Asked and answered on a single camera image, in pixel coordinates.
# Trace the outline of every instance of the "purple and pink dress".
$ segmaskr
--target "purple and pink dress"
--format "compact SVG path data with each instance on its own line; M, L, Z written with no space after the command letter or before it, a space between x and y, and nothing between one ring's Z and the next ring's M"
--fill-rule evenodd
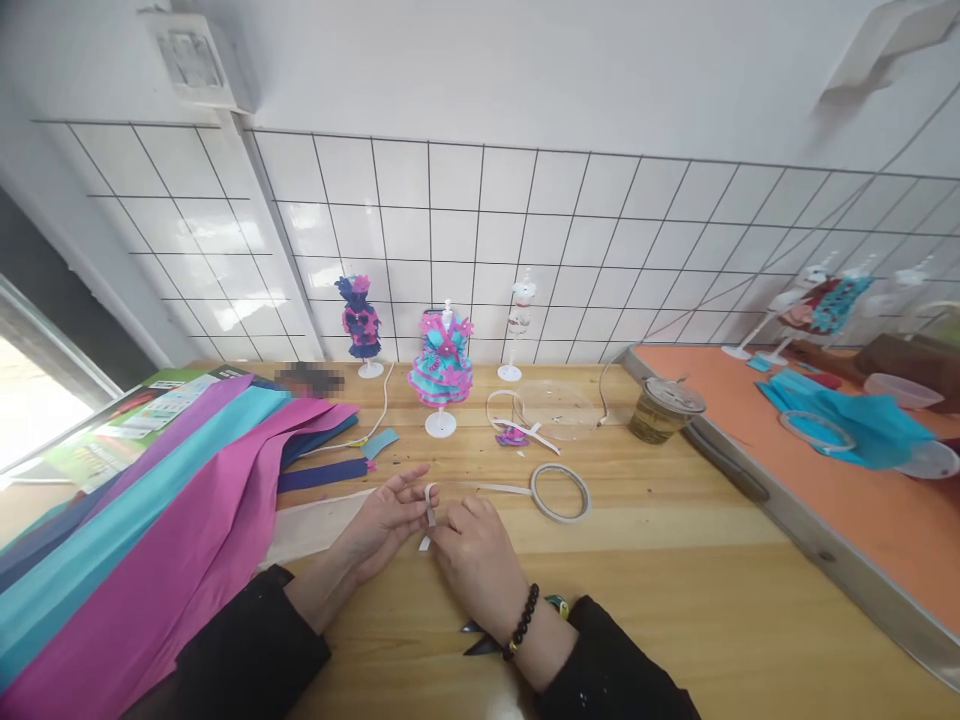
M353 338L350 354L361 360L376 357L380 353L380 318L373 305L367 302L370 278L357 275L351 283L349 278L341 277L336 285L340 297L347 301L343 311L343 331Z
M473 385L473 363L467 357L467 338L473 334L473 323L461 322L454 315L447 329L439 314L424 313L420 330L423 352L413 361L407 382L424 405L444 407L463 402Z

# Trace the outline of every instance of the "white tile wall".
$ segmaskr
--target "white tile wall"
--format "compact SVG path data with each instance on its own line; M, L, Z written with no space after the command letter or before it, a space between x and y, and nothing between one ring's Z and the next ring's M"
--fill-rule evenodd
M51 123L170 315L202 352L310 360L217 128ZM791 277L829 252L879 277L933 255L960 296L960 181L706 160L253 132L282 231L334 359L334 282L370 275L383 356L419 352L425 307L451 298L499 362L510 285L531 268L520 363L596 363L626 344L738 341ZM878 318L844 342L894 323ZM771 327L763 341L776 339Z

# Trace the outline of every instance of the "black bead bracelet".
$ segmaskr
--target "black bead bracelet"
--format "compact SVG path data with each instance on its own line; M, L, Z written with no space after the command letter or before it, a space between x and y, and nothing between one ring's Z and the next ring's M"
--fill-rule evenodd
M530 621L533 620L533 611L537 608L537 598L540 597L540 586L534 583L530 586L530 594L527 596L527 604L523 607L523 615L520 617L520 624L513 631L510 642L503 648L503 659L510 661L517 652L517 646L523 642L523 636L530 629Z

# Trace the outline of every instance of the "person's right hand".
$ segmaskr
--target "person's right hand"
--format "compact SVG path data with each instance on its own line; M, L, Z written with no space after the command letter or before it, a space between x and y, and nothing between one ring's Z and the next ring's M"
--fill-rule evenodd
M427 529L447 582L470 617L505 645L530 585L493 504L470 495L447 511L450 526Z

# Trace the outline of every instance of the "person's left hand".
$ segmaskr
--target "person's left hand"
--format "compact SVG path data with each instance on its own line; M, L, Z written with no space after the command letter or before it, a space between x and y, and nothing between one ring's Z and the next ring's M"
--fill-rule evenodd
M411 535L427 526L423 487L409 484L429 469L427 464L417 465L387 480L370 494L337 538L334 547L349 558L358 582L377 575ZM439 502L434 487L430 503L436 507Z

